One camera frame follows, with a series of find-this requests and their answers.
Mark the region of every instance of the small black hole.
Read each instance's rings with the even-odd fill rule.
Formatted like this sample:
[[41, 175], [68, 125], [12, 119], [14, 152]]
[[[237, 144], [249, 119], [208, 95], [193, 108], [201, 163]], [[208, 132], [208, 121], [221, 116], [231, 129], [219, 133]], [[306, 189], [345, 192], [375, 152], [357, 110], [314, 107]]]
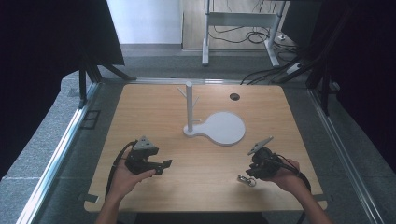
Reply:
[[241, 97], [237, 93], [231, 93], [231, 95], [230, 95], [230, 99], [232, 99], [234, 101], [238, 101], [240, 98]]

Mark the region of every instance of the hand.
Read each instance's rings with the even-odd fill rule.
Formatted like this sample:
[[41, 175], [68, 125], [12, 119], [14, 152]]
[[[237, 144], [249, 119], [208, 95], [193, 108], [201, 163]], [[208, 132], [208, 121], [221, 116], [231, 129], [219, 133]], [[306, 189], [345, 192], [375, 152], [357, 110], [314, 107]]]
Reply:
[[120, 199], [131, 192], [138, 182], [155, 175], [155, 170], [149, 170], [139, 175], [134, 175], [131, 171], [129, 171], [125, 166], [125, 158], [127, 158], [130, 151], [131, 149], [127, 149], [123, 153], [121, 160], [117, 165], [116, 172], [114, 172], [110, 191], [108, 193], [109, 195], [111, 194], [112, 196]]
[[[298, 170], [300, 170], [300, 164], [297, 161], [291, 159], [283, 160], [285, 164], [292, 164]], [[264, 181], [272, 181], [276, 183], [281, 189], [293, 193], [295, 190], [299, 190], [301, 187], [306, 188], [305, 183], [292, 171], [280, 168], [272, 178], [264, 178]]]

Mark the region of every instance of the white wall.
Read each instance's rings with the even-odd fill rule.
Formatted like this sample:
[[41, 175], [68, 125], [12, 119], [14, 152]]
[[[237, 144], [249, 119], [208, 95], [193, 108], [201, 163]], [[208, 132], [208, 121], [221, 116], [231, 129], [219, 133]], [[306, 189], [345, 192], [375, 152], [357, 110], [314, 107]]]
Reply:
[[180, 0], [107, 0], [120, 44], [181, 44]]

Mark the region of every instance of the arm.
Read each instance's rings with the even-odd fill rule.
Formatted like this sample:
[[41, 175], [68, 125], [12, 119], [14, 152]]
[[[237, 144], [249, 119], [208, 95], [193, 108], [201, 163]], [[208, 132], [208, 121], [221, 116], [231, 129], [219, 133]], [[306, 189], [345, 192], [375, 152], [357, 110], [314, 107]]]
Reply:
[[[128, 155], [130, 149], [124, 152], [123, 158]], [[114, 173], [110, 190], [106, 196], [105, 202], [96, 219], [96, 224], [116, 223], [119, 213], [119, 207], [122, 199], [134, 189], [134, 186], [143, 179], [155, 175], [155, 170], [146, 171], [139, 175], [134, 175], [125, 166], [125, 160], [120, 160], [117, 170]]]
[[[299, 168], [298, 162], [292, 160], [288, 161], [291, 162], [296, 168]], [[303, 207], [310, 223], [333, 223], [315, 200], [311, 192], [306, 188], [304, 181], [292, 171], [281, 168], [274, 177], [264, 180], [272, 181], [276, 183], [281, 189], [290, 192]]]

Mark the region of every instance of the wooden table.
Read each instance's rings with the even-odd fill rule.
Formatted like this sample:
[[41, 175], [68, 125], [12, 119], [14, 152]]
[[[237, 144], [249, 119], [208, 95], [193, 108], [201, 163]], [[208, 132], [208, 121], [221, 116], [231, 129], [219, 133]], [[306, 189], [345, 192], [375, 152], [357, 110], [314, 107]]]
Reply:
[[[139, 183], [120, 205], [134, 212], [257, 212], [302, 210], [294, 197], [270, 182], [252, 188], [237, 181], [251, 164], [248, 151], [272, 135], [266, 146], [300, 163], [314, 195], [322, 194], [283, 90], [277, 86], [194, 85], [194, 118], [205, 120], [218, 111], [239, 115], [246, 125], [244, 138], [221, 147], [203, 136], [183, 133], [187, 124], [184, 85], [126, 85], [110, 126], [89, 193], [97, 203], [85, 202], [87, 211], [100, 211], [112, 162], [129, 142], [145, 135], [160, 149], [150, 161], [173, 160], [162, 175]], [[233, 101], [230, 94], [240, 95]], [[326, 208], [325, 201], [319, 202]]]

